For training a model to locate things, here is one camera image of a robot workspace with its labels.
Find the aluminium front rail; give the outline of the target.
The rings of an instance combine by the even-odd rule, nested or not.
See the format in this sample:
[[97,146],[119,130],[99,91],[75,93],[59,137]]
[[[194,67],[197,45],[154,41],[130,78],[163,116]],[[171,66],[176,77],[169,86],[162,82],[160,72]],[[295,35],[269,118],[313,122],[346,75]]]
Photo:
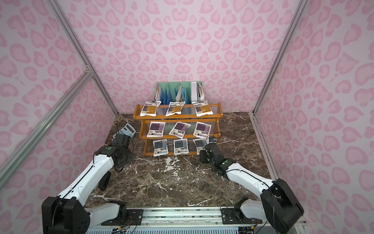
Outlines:
[[97,225],[85,234],[278,234],[267,221],[263,220],[262,224],[256,226],[225,225],[222,223],[220,207],[126,207],[126,209],[144,210],[141,225]]

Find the black stapler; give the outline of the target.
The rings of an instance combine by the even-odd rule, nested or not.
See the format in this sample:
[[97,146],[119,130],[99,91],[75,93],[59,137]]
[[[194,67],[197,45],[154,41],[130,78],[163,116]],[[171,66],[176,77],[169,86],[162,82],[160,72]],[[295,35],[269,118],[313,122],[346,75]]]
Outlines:
[[112,173],[110,171],[107,171],[105,173],[105,175],[102,177],[102,179],[99,181],[98,183],[98,188],[101,190],[101,191],[105,191],[108,184],[109,184],[109,181],[110,181],[110,178],[111,178],[111,175]]

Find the yellow label coffee bag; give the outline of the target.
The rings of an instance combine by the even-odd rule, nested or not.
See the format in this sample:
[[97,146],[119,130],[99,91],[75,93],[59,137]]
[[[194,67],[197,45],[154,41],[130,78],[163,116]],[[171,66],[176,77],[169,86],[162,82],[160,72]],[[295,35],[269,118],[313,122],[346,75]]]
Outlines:
[[213,111],[211,110],[208,101],[199,101],[194,102],[193,106],[195,108],[195,113],[197,117],[202,117],[205,115],[213,115]]
[[169,117],[169,116],[172,116],[172,115],[181,115],[184,105],[185,105],[184,101],[170,102],[165,116]]

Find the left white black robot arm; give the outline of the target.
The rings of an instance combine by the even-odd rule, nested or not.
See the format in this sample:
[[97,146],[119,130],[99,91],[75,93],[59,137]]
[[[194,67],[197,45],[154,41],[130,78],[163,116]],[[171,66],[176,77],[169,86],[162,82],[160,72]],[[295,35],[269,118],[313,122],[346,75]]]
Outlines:
[[122,169],[134,158],[129,149],[132,137],[117,134],[113,143],[94,152],[87,168],[58,196],[42,203],[42,225],[45,234],[84,234],[104,222],[122,226],[131,223],[124,202],[109,202],[86,209],[84,206],[92,190],[105,188],[112,168]]

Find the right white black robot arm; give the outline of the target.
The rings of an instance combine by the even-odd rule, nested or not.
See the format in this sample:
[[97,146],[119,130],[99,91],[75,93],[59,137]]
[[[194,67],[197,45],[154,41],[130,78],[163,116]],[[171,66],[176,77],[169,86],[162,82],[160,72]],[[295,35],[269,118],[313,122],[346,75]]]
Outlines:
[[260,199],[252,201],[244,198],[234,206],[234,215],[239,222],[267,221],[276,233],[286,234],[304,215],[302,205],[283,179],[267,179],[225,158],[214,142],[207,144],[199,156],[200,161],[210,164],[217,175],[243,186]]

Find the blue-grey label coffee bag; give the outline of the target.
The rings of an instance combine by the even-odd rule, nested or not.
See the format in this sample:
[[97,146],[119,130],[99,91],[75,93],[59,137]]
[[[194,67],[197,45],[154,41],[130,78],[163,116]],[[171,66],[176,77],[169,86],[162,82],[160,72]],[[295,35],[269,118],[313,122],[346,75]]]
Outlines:
[[196,138],[193,142],[196,147],[197,155],[199,155],[202,150],[205,150],[205,146],[209,143],[209,140],[208,138]]
[[187,155],[190,152],[186,138],[174,140],[173,148],[174,155]]

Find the blue-grey label coffee bag front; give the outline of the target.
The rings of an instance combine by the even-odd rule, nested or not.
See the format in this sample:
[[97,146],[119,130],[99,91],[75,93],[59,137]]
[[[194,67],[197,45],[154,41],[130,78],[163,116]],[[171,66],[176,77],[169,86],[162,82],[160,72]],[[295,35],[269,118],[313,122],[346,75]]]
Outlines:
[[190,152],[186,138],[174,140],[173,148],[174,155],[187,155]]

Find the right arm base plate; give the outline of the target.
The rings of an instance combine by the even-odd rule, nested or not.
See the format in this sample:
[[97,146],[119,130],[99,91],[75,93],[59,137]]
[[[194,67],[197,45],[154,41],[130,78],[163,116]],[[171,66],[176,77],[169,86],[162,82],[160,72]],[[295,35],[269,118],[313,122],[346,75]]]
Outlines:
[[262,224],[263,221],[255,218],[245,217],[239,209],[229,208],[227,206],[220,207],[222,223],[225,225],[229,224],[249,224],[249,225],[258,225]]

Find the green file organizer with folders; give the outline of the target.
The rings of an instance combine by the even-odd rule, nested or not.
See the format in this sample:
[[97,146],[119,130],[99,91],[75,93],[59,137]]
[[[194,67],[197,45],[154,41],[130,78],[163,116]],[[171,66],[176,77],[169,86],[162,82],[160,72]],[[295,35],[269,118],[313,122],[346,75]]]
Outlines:
[[161,105],[169,105],[171,102],[193,104],[204,100],[205,94],[201,81],[159,82],[152,102],[160,101]]

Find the purple label coffee bag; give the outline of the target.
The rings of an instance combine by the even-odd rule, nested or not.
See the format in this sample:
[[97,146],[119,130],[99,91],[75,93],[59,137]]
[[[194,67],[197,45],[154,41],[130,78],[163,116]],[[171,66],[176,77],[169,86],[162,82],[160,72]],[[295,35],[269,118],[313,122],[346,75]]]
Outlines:
[[211,125],[203,122],[197,122],[193,135],[197,138],[209,138]]
[[163,137],[165,122],[151,121],[147,137]]
[[170,136],[175,136],[177,138],[183,139],[187,129],[191,126],[189,123],[177,122],[174,127],[169,132]]

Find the light blue calculator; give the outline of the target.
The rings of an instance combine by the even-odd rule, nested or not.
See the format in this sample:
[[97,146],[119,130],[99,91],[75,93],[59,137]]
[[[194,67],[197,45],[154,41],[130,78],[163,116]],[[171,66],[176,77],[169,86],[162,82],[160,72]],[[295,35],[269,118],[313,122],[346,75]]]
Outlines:
[[136,134],[136,130],[133,128],[131,124],[127,123],[124,127],[122,127],[121,129],[118,129],[118,131],[113,135],[113,139],[116,138],[117,134],[127,135],[130,138],[134,138]]

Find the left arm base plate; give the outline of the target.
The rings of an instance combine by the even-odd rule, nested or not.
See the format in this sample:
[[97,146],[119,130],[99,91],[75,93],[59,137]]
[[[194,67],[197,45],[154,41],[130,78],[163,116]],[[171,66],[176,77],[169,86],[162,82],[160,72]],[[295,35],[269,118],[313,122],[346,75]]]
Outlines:
[[143,209],[120,211],[114,219],[101,223],[101,226],[139,226],[142,223]]

